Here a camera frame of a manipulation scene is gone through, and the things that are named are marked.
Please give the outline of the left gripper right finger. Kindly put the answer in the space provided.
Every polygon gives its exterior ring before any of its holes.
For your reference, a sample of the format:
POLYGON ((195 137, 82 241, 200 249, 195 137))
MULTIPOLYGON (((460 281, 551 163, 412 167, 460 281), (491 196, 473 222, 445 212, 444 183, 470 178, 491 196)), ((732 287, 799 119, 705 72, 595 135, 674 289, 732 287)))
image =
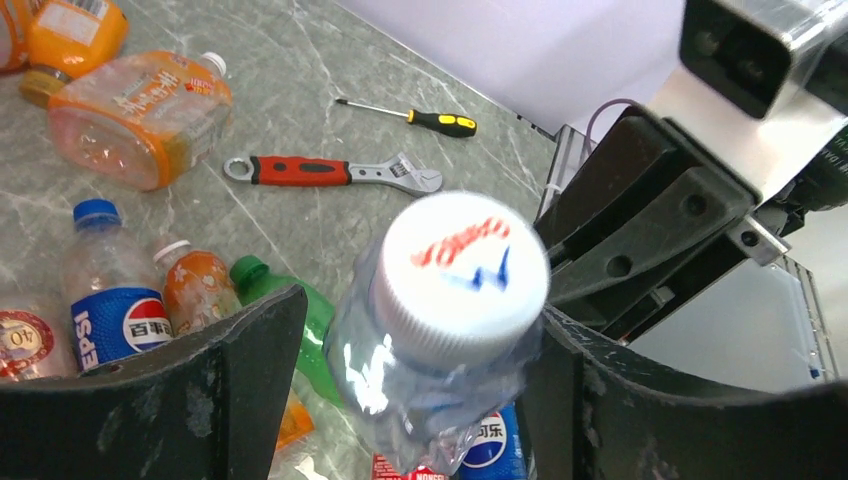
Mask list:
POLYGON ((646 358, 553 307, 518 399, 537 479, 843 479, 847 385, 781 394, 646 358))

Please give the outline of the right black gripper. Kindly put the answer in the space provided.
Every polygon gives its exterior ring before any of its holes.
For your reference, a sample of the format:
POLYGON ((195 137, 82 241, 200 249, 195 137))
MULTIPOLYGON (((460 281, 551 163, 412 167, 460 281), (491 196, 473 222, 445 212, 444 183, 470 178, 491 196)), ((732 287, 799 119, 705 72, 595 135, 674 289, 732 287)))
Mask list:
POLYGON ((740 263, 787 252, 758 203, 676 122, 631 105, 535 223, 551 264, 548 301, 633 341, 740 263))

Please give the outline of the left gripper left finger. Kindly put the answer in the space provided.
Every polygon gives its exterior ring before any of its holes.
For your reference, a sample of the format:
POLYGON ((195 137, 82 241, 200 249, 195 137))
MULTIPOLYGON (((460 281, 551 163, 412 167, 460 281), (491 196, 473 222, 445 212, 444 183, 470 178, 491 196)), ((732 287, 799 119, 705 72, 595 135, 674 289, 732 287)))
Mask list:
POLYGON ((231 318, 72 378, 1 388, 5 479, 265 479, 308 300, 231 318))

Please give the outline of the clear bottle white cap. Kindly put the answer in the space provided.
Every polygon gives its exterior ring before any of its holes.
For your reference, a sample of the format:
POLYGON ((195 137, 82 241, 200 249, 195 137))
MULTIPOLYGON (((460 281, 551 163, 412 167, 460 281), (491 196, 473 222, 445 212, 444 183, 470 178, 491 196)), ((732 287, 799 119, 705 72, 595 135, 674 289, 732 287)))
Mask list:
POLYGON ((545 248, 508 205, 454 190, 401 211, 357 258, 323 340, 368 448, 400 474, 455 473, 524 390, 549 288, 545 248))

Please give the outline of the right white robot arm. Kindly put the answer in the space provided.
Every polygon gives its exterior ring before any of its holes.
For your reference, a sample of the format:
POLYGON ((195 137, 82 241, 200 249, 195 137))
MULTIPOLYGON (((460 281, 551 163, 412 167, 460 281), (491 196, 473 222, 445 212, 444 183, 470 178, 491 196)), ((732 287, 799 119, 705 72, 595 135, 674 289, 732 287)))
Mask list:
POLYGON ((548 303, 629 343, 806 215, 847 202, 847 45, 699 28, 668 99, 616 100, 607 134, 536 221, 548 303))

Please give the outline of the orange tea bottle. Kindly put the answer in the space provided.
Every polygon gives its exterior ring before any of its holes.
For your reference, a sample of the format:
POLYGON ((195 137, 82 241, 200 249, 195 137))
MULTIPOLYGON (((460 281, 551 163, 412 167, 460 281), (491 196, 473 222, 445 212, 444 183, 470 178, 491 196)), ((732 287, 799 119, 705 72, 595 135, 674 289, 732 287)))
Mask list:
POLYGON ((152 244, 153 260, 165 274, 162 289, 172 327, 179 335, 192 333, 237 313, 245 304, 290 285, 307 294, 307 327, 319 333, 334 309, 312 286, 292 277, 275 275, 254 255, 229 267, 218 255, 191 242, 164 235, 152 244))

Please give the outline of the pepsi bottle centre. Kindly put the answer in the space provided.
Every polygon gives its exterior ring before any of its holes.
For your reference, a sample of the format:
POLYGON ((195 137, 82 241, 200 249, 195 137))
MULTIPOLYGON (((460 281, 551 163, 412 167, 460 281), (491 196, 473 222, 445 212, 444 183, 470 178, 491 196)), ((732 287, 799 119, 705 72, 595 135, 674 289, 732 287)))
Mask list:
POLYGON ((174 338, 152 259, 101 198, 73 209, 74 235, 61 266, 77 363, 89 371, 174 338))

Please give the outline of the yellow black screwdriver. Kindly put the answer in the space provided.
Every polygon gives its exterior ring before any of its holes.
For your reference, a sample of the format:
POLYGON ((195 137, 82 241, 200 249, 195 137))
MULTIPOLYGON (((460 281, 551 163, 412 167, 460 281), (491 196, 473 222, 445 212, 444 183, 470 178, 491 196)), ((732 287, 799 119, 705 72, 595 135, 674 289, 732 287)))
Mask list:
POLYGON ((417 125, 452 138, 471 138, 478 130, 475 120, 455 113, 422 112, 416 109, 410 109, 404 113, 356 103, 344 98, 337 98, 335 103, 402 118, 409 125, 417 125))

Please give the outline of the wide orange label bottle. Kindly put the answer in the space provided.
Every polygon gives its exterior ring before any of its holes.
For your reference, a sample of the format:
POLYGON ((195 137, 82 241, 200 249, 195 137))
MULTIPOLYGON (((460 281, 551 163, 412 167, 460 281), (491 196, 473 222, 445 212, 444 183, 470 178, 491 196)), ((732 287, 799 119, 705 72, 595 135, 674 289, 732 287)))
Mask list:
POLYGON ((226 72, 215 52, 117 58, 51 97, 51 139, 64 159, 133 189, 167 187, 205 161, 230 124, 226 72))

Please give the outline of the small orange bottle far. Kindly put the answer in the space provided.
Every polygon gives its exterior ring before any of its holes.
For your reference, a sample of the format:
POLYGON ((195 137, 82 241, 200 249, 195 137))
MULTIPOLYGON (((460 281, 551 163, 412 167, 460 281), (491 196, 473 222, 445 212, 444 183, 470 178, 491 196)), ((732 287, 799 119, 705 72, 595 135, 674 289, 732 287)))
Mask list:
POLYGON ((128 33, 129 21, 112 1, 44 3, 26 31, 29 69, 19 92, 45 108, 65 85, 118 56, 128 33))

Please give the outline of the large orange juice bottle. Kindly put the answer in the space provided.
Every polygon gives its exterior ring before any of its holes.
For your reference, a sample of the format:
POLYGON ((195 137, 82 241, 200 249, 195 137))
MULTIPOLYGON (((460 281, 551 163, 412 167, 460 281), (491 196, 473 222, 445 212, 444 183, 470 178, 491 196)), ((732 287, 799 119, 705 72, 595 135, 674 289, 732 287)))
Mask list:
POLYGON ((26 32, 34 17, 33 6, 27 0, 1 2, 1 71, 15 70, 28 57, 26 32))

